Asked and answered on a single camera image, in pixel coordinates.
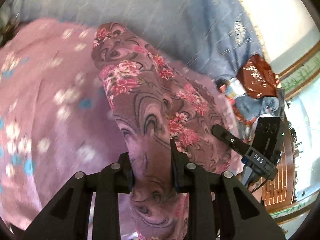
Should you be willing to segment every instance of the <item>shiny brown bag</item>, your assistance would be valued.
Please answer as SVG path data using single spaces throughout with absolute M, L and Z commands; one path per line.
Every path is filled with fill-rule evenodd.
M 277 97 L 276 75 L 259 55 L 253 55 L 236 76 L 252 98 Z

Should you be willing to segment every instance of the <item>folded floral cloth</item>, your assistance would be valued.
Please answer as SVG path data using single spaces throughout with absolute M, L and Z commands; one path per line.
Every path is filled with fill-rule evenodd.
M 232 108 L 209 77 L 124 26 L 96 31 L 41 19 L 0 50 L 0 216 L 25 229 L 74 173 L 129 150 L 137 186 L 119 195 L 121 238 L 181 239 L 188 199 L 172 190 L 169 138 L 207 170 L 235 173 L 239 155 L 210 133 L 221 123 L 237 135 Z

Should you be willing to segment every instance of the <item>blue fabric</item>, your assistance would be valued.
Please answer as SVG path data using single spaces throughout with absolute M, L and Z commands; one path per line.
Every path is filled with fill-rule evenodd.
M 279 100 L 276 97 L 254 99 L 245 95 L 236 99 L 236 108 L 247 121 L 251 121 L 254 117 L 259 117 L 262 114 L 270 113 L 276 116 Z
M 238 0 L 7 0 L 11 18 L 41 17 L 89 26 L 117 21 L 194 70 L 230 80 L 254 54 L 262 55 Z

